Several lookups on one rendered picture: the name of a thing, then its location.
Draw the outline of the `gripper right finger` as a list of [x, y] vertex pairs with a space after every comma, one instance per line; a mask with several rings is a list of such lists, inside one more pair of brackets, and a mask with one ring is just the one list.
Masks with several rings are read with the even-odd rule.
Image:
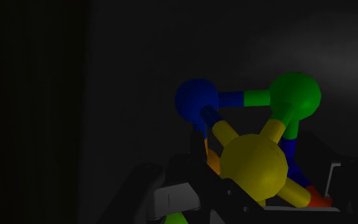
[[358, 224], [358, 159], [332, 161], [325, 195], [343, 216], [343, 224]]

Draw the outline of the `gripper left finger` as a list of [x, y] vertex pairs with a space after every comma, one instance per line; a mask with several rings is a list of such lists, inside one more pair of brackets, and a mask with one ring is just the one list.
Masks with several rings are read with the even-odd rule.
[[233, 180], [205, 162], [202, 134], [191, 133], [190, 152], [167, 167], [135, 167], [99, 219], [99, 224], [252, 224], [260, 205]]

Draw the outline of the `multicoloured ball and stick toy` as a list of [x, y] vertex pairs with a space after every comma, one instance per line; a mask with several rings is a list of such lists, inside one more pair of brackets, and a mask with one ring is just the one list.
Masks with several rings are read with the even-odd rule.
[[272, 115], [259, 134], [240, 136], [235, 132], [218, 113], [218, 92], [207, 80], [184, 82], [177, 89], [175, 105], [185, 120], [203, 122], [211, 129], [224, 148], [216, 174], [233, 180], [260, 205], [261, 211], [265, 200], [276, 195], [295, 208], [331, 207], [309, 186], [303, 187], [287, 175], [287, 157], [278, 145], [282, 139], [294, 140], [299, 121], [319, 107], [318, 83], [304, 73], [286, 73], [276, 78], [264, 94], [267, 101], [256, 99], [256, 104], [269, 106]]

